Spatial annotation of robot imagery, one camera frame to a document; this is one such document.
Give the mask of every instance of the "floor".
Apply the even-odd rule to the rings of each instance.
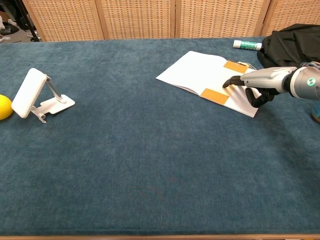
[[[13,34],[5,35],[4,37],[9,37],[10,39],[5,39],[0,44],[30,43],[31,37],[29,37],[27,35],[31,36],[30,31],[24,31],[24,30],[19,28],[19,31],[17,31],[17,32],[15,32]]]

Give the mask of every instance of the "teal felt surface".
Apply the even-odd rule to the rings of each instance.
[[[0,44],[0,94],[36,68],[76,102],[0,121],[0,235],[320,233],[314,101],[250,118],[156,80],[188,51],[261,68],[233,40]]]

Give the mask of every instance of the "yellow ball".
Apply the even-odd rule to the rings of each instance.
[[[12,112],[10,99],[0,94],[0,120],[9,117]]]

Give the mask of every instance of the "white phone stand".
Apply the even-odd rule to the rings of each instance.
[[[54,97],[41,102],[39,107],[35,107],[34,104],[45,84],[50,88]],[[45,114],[56,114],[73,105],[75,105],[75,101],[66,95],[60,95],[49,76],[31,68],[13,99],[11,107],[21,118],[25,119],[32,112],[45,124]]]

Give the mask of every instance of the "black bag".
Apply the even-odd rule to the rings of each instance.
[[[265,68],[299,67],[303,62],[320,62],[320,25],[294,24],[262,41],[257,52]]]

